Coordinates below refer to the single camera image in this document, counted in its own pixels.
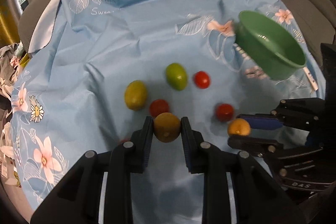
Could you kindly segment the small orange kumquat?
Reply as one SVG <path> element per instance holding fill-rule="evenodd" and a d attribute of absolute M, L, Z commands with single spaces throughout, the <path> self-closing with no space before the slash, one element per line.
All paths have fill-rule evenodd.
<path fill-rule="evenodd" d="M 251 133 L 250 124 L 241 118 L 233 120 L 227 128 L 228 135 L 248 136 Z"/>

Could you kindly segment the red cherry tomato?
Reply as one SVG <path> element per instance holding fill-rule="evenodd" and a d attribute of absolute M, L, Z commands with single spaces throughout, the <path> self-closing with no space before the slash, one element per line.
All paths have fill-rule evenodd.
<path fill-rule="evenodd" d="M 234 108 L 227 103 L 220 104 L 216 107 L 215 115 L 219 121 L 228 122 L 234 116 Z"/>
<path fill-rule="evenodd" d="M 200 89 L 206 89 L 211 84 L 210 76 L 204 71 L 198 71 L 194 74 L 194 84 Z"/>
<path fill-rule="evenodd" d="M 163 99 L 158 99 L 158 100 L 151 102 L 149 106 L 149 112 L 151 116 L 157 117 L 158 115 L 162 113 L 169 113 L 170 107 L 167 101 Z"/>

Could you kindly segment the orange mandarin fruit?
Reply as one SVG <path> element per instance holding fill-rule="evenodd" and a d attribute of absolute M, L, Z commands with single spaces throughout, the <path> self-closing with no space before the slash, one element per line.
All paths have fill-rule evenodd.
<path fill-rule="evenodd" d="M 154 135 L 163 143 L 170 143 L 180 134 L 181 121 L 171 113 L 159 114 L 154 119 Z"/>

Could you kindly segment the white marker pen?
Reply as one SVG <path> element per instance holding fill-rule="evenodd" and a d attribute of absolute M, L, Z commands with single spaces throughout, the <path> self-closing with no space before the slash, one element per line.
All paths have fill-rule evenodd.
<path fill-rule="evenodd" d="M 313 75 L 311 74 L 310 70 L 307 67 L 304 67 L 303 71 L 304 71 L 307 79 L 309 80 L 312 89 L 316 92 L 318 90 L 318 84 L 317 84 L 316 80 L 314 79 Z"/>

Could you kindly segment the green plastic bowl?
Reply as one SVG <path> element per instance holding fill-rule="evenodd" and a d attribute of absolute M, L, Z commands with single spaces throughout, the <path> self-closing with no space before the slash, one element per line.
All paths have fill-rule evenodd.
<path fill-rule="evenodd" d="M 235 27 L 236 44 L 273 80 L 285 80 L 306 66 L 306 56 L 295 38 L 271 18 L 241 11 Z"/>

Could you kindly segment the green oval fruit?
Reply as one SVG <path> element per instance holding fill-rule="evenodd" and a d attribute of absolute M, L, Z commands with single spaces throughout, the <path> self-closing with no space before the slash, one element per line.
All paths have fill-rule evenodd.
<path fill-rule="evenodd" d="M 184 67 L 179 63 L 172 63 L 166 67 L 166 80 L 175 90 L 181 91 L 187 87 L 188 75 Z"/>

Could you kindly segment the yellow-green oval fruit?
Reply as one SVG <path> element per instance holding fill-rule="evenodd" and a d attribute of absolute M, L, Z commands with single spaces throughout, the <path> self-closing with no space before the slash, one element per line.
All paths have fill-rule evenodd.
<path fill-rule="evenodd" d="M 125 89 L 124 101 L 128 109 L 133 111 L 141 110 L 147 101 L 147 87 L 140 81 L 135 80 Z"/>

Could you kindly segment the light blue floral cloth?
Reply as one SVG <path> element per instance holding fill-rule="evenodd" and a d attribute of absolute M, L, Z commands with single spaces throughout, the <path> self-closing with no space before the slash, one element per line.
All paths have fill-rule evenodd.
<path fill-rule="evenodd" d="M 315 92 L 303 68 L 273 80 L 236 44 L 241 11 L 256 11 L 284 27 L 306 56 L 318 84 Z M 309 52 L 292 13 L 280 0 L 50 0 L 31 38 L 27 66 L 11 96 L 11 135 L 22 189 L 34 212 L 86 151 L 104 153 L 130 141 L 163 99 L 170 113 L 188 118 L 193 130 L 224 152 L 228 125 L 240 114 L 270 114 L 283 100 L 325 98 L 326 80 Z M 166 67 L 181 64 L 184 90 L 173 89 Z M 200 89 L 194 74 L 211 84 Z M 147 87 L 143 109 L 127 108 L 124 93 L 135 80 Z M 234 116 L 221 122 L 216 107 L 227 103 Z M 307 131 L 251 128 L 253 138 L 273 139 L 284 149 L 305 144 Z M 254 159 L 303 212 L 318 191 L 284 186 L 272 172 L 270 154 Z M 132 173 L 133 223 L 202 223 L 203 174 L 186 166 L 180 134 L 170 143 L 153 134 L 148 165 Z"/>

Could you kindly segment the clothes heap at left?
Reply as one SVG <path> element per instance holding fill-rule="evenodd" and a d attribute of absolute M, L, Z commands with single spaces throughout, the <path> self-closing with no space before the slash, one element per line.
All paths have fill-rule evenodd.
<path fill-rule="evenodd" d="M 1 178 L 9 186 L 21 187 L 15 166 L 14 145 L 11 137 L 11 96 L 18 75 L 29 61 L 23 44 L 14 43 L 1 48 Z"/>

